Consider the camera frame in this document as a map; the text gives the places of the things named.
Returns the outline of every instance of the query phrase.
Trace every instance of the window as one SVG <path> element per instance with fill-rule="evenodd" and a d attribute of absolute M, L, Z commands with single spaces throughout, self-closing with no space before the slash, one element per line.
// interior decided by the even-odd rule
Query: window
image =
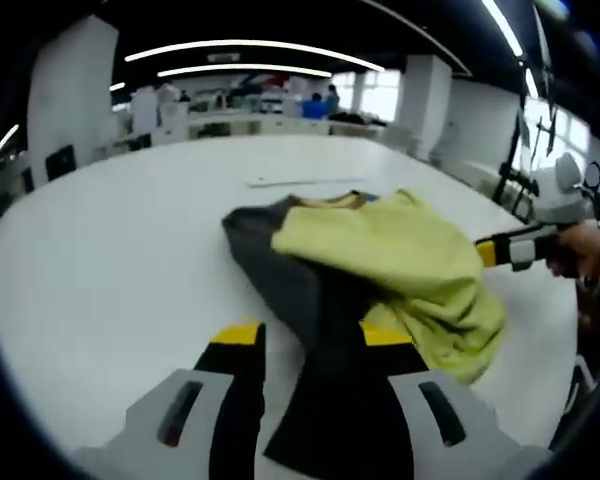
<path fill-rule="evenodd" d="M 549 137 L 551 130 L 551 116 L 549 105 L 542 99 L 528 98 L 524 109 L 525 120 L 529 127 L 529 140 L 531 153 L 536 155 L 533 159 L 532 169 L 551 168 L 563 153 L 569 152 L 578 163 L 580 171 L 584 173 L 586 168 L 586 153 L 589 146 L 589 127 L 571 112 L 558 108 L 556 112 L 556 135 L 553 142 L 553 150 L 547 155 Z M 513 167 L 516 169 L 529 170 L 528 165 L 522 165 L 521 147 L 518 148 L 514 157 Z"/>
<path fill-rule="evenodd" d="M 377 115 L 387 122 L 393 122 L 398 107 L 400 76 L 398 70 L 367 72 L 362 91 L 361 110 Z"/>
<path fill-rule="evenodd" d="M 340 108 L 351 109 L 353 104 L 353 84 L 355 80 L 356 74 L 353 72 L 337 73 L 332 77 L 331 83 L 338 89 Z"/>

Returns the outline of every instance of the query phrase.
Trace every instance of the dark gray garment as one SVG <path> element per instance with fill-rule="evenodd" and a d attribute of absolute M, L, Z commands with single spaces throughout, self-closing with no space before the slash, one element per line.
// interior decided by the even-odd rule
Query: dark gray garment
<path fill-rule="evenodd" d="M 273 313 L 309 350 L 338 355 L 379 289 L 342 270 L 282 255 L 271 237 L 282 226 L 292 197 L 266 207 L 238 208 L 223 221 L 231 254 Z M 341 364 L 332 358 L 334 368 Z"/>

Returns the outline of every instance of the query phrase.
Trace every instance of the person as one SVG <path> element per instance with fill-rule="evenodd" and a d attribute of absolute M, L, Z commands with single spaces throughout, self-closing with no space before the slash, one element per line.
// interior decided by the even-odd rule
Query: person
<path fill-rule="evenodd" d="M 338 113 L 340 97 L 338 96 L 338 90 L 336 89 L 336 86 L 333 84 L 329 85 L 329 93 L 327 94 L 325 103 L 327 104 L 327 117 Z"/>
<path fill-rule="evenodd" d="M 322 95 L 314 93 L 311 100 L 302 104 L 302 118 L 322 120 L 327 116 L 327 105 L 322 101 Z"/>
<path fill-rule="evenodd" d="M 600 228 L 590 224 L 573 226 L 559 236 L 560 244 L 571 249 L 577 257 L 581 277 L 600 277 Z M 568 266 L 547 260 L 547 266 L 555 276 L 562 276 Z"/>

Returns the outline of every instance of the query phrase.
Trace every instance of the white table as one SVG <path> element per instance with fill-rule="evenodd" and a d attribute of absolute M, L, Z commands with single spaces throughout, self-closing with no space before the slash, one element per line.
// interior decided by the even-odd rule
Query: white table
<path fill-rule="evenodd" d="M 247 188 L 244 179 L 260 174 L 366 180 Z M 15 384 L 66 451 L 115 435 L 129 405 L 175 369 L 191 368 L 229 324 L 269 323 L 268 354 L 279 359 L 268 362 L 268 378 L 277 372 L 292 385 L 302 352 L 233 262 L 221 218 L 291 192 L 329 197 L 397 187 L 427 199 L 472 239 L 518 225 L 459 182 L 356 138 L 200 140 L 51 182 L 0 221 L 0 348 Z M 541 264 L 522 273 L 489 270 L 486 279 L 506 303 L 509 323 L 473 388 L 506 433 L 546 446 L 575 360 L 573 282 L 552 278 Z M 278 400 L 269 396 L 267 408 L 283 409 Z"/>

